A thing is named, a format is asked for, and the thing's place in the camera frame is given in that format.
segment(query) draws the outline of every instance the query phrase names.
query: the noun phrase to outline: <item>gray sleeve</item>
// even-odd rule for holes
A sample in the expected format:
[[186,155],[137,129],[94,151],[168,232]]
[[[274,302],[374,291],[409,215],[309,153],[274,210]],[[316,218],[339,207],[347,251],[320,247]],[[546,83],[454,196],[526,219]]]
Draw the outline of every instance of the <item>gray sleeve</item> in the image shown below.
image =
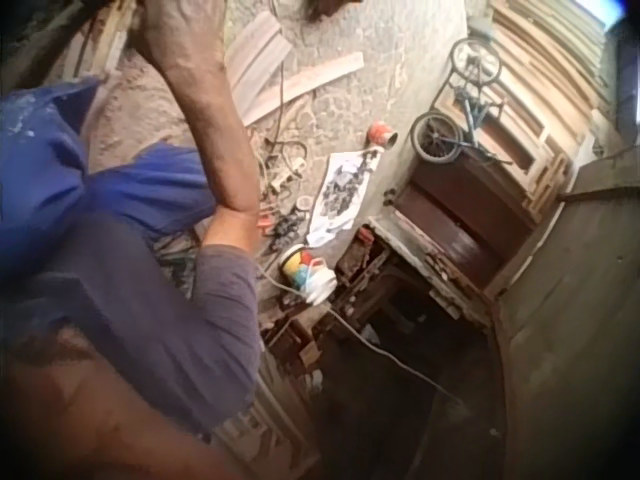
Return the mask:
[[260,366],[255,281],[253,259],[238,248],[210,245],[198,254],[193,301],[218,331],[220,353],[239,380],[240,399],[253,395]]

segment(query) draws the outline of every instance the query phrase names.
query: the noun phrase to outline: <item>paint can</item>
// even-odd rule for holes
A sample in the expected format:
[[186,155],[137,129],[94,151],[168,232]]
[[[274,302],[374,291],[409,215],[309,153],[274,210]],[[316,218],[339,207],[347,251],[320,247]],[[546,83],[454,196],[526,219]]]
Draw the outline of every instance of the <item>paint can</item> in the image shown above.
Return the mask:
[[280,256],[280,271],[310,305],[324,302],[338,286],[338,279],[323,258],[314,258],[302,245],[294,245]]
[[369,127],[367,139],[385,150],[393,148],[398,141],[398,133],[384,122],[375,122]]

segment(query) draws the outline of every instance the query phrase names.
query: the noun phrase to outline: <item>electrical cable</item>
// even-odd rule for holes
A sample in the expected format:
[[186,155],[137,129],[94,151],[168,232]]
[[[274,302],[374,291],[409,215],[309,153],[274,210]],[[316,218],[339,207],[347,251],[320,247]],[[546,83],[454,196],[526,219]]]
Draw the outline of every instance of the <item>electrical cable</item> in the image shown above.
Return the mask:
[[[286,292],[290,292],[293,293],[299,297],[303,297],[303,295],[298,292],[297,290],[294,290],[293,288],[287,287],[286,285],[282,285],[281,283],[278,283],[277,281],[275,281],[273,278],[271,278],[271,276],[266,272],[266,270],[264,268],[262,268],[262,266],[258,265],[258,269],[260,270],[260,272],[262,273],[262,275],[264,275],[264,277],[275,287],[278,287],[281,290],[284,290]],[[389,360],[391,360],[393,363],[395,363],[398,367],[400,367],[401,369],[413,374],[414,376],[418,377],[419,379],[421,379],[422,381],[428,383],[429,385],[431,385],[432,387],[434,387],[436,390],[438,390],[439,392],[441,392],[442,394],[446,395],[447,397],[451,398],[452,400],[454,400],[455,402],[457,402],[459,405],[461,405],[462,407],[464,407],[465,409],[467,409],[465,403],[459,399],[458,397],[456,397],[454,394],[452,394],[451,392],[449,392],[447,389],[445,389],[444,387],[438,385],[436,382],[434,382],[433,380],[431,380],[429,377],[427,377],[426,375],[418,372],[417,370],[409,367],[408,365],[402,363],[400,360],[398,360],[397,357],[395,357],[394,355],[392,355],[391,353],[387,352],[386,350],[383,350],[381,348],[376,347],[375,345],[373,345],[371,342],[369,342],[366,338],[364,338],[362,335],[360,335],[355,328],[353,328],[351,325],[349,325],[349,323],[340,316],[340,314],[338,314],[335,310],[333,310],[332,308],[329,309],[329,313],[331,315],[333,315],[347,330],[349,330],[349,332],[356,337],[362,344],[364,344],[366,347],[368,347],[370,350],[374,351],[375,353],[382,355],[383,357],[388,358]]]

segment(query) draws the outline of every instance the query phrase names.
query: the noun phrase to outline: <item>concrete floor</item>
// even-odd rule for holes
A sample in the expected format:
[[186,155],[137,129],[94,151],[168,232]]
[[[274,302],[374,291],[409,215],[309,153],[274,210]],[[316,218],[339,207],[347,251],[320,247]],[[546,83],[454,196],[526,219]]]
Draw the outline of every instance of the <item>concrete floor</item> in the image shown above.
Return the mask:
[[[477,10],[484,0],[471,1]],[[230,2],[226,41],[269,8],[269,0]],[[283,139],[297,139],[309,146],[310,169],[301,194],[316,195],[328,155],[360,149],[367,127],[383,120],[399,133],[401,141],[385,154],[371,179],[361,219],[375,213],[382,193],[401,181],[413,154],[404,140],[414,118],[429,105],[447,71],[451,45],[466,33],[464,0],[376,0],[352,4],[315,25],[302,18],[302,0],[276,1],[283,34],[294,46],[285,63],[285,75],[319,65],[355,51],[362,51],[365,68],[322,87]],[[162,79],[135,52],[121,63],[121,85],[109,100],[92,137],[90,165],[93,170],[130,161],[143,147],[159,139],[178,144],[192,140],[170,92]],[[277,84],[278,78],[272,79]],[[271,115],[250,129],[257,153],[264,133],[276,121]],[[348,245],[345,232],[321,252],[335,262]]]

